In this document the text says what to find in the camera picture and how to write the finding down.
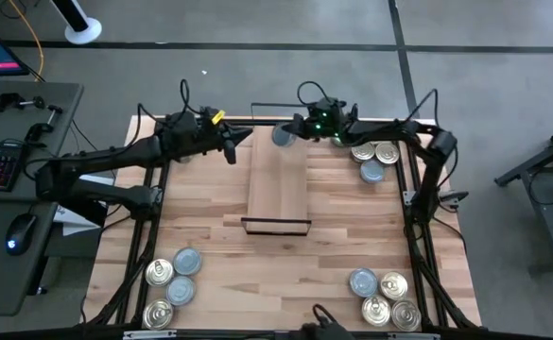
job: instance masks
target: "yellow tag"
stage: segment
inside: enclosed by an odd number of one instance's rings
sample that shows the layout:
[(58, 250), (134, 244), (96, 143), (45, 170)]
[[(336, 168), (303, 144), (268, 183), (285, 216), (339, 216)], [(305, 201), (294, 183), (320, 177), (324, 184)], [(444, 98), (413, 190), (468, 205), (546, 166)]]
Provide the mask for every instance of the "yellow tag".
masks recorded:
[(213, 122), (213, 125), (217, 125), (221, 119), (223, 119), (223, 116), (226, 115), (226, 111), (219, 110), (219, 112), (211, 118), (211, 122)]

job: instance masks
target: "wooden table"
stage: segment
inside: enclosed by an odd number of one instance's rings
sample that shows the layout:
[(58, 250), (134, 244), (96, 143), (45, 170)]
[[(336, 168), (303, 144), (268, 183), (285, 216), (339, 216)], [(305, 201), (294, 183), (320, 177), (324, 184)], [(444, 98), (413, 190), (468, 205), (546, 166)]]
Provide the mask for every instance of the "wooden table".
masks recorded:
[[(136, 124), (133, 117), (128, 139)], [(153, 128), (154, 122), (143, 117), (140, 137)], [(416, 302), (395, 169), (388, 167), (383, 182), (369, 185), (360, 178), (349, 150), (328, 141), (309, 143), (308, 212), (313, 223), (308, 236), (247, 235), (240, 217), (248, 207), (251, 143), (252, 135), (236, 149), (236, 165), (227, 164), (222, 153), (210, 152), (171, 166), (155, 258), (171, 260), (178, 249), (194, 247), (202, 253), (203, 266), (193, 278), (194, 300), (178, 308), (170, 327), (297, 330), (315, 321), (311, 307), (321, 303), (350, 331), (395, 330), (366, 323), (360, 313), (362, 299), (348, 287), (348, 277), (358, 267), (368, 267), (377, 276), (395, 270), (408, 280), (408, 299)], [(404, 148), (402, 155), (410, 185)], [(419, 160), (420, 173), (423, 169)], [(141, 184), (144, 173), (139, 167), (121, 169), (116, 185)], [(127, 214), (122, 209), (107, 223)], [(454, 214), (438, 211), (437, 216), (458, 229)], [(133, 224), (123, 222), (102, 236), (84, 305), (88, 317), (97, 315), (123, 279)], [(431, 229), (442, 285), (479, 324), (460, 239), (437, 222)], [(131, 290), (128, 320), (140, 279)], [(437, 322), (433, 293), (424, 285), (430, 318)], [(150, 288), (147, 301), (164, 295), (164, 288)]]

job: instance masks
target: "concrete floor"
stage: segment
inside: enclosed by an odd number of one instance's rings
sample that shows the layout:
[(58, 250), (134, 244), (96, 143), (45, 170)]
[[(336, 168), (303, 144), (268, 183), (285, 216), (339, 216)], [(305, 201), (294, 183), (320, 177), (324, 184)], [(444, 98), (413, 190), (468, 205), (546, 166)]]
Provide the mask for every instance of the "concrete floor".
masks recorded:
[[(104, 24), (102, 42), (400, 42), (388, 0), (79, 2)], [(397, 9), (407, 44), (553, 46), (553, 1), (398, 0)], [(42, 40), (63, 41), (63, 22), (48, 1), (27, 16)], [(1, 16), (0, 36), (30, 40), (20, 22)], [(14, 51), (32, 67), (38, 64), (36, 49)], [(550, 256), (546, 233), (519, 182), (504, 189), (493, 183), (541, 150), (553, 133), (553, 54), (515, 52), (407, 58), (415, 95), (438, 88), (441, 123), (458, 137), (460, 161), (452, 183), (470, 192), (459, 219), (483, 324), (494, 331), (553, 336), (553, 274), (527, 273), (528, 265)], [(397, 52), (46, 48), (44, 55), (48, 81), (85, 85), (77, 121), (97, 145), (123, 143), (138, 101), (157, 113), (178, 110), (182, 77), (190, 82), (193, 103), (229, 114), (249, 114), (252, 101), (295, 102), (297, 84), (313, 79), (327, 93), (357, 102), (363, 116), (407, 115)], [(421, 116), (432, 117), (431, 109)], [(71, 140), (67, 148), (73, 145)], [(19, 315), (0, 318), (0, 331), (77, 323), (91, 265), (88, 260), (54, 265), (52, 292), (29, 298)]]

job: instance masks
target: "computer mouse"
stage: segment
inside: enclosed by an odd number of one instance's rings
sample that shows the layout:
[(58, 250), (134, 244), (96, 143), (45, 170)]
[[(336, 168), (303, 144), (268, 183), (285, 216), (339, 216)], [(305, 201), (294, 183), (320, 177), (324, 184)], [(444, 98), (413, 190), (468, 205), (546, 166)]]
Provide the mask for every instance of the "computer mouse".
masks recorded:
[(19, 214), (11, 221), (5, 236), (5, 248), (9, 255), (22, 255), (28, 250), (36, 222), (37, 216), (32, 213)]

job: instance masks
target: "gray desk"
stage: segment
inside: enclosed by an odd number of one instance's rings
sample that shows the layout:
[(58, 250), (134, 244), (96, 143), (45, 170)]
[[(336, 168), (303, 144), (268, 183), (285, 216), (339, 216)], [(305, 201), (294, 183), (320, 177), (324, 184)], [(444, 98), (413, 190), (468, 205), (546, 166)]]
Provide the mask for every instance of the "gray desk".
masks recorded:
[[(48, 105), (57, 105), (64, 109), (64, 113), (54, 120), (55, 130), (41, 138), (41, 142), (47, 144), (48, 151), (58, 154), (82, 95), (82, 86), (0, 81), (0, 93), (10, 92), (18, 93), (26, 99), (40, 95)], [(48, 110), (36, 108), (0, 112), (0, 141), (7, 138), (23, 140), (30, 126), (46, 122), (49, 115)], [(42, 151), (35, 150), (29, 159), (47, 156)], [(29, 173), (40, 165), (31, 165)], [(9, 223), (16, 215), (26, 213), (35, 201), (34, 182), (22, 174), (11, 192), (0, 193), (0, 315), (15, 315), (19, 312), (45, 250), (53, 215), (57, 209), (55, 203), (40, 203), (33, 208), (32, 212), (39, 220), (34, 230), (32, 245), (25, 254), (9, 256), (5, 251), (5, 236)]]

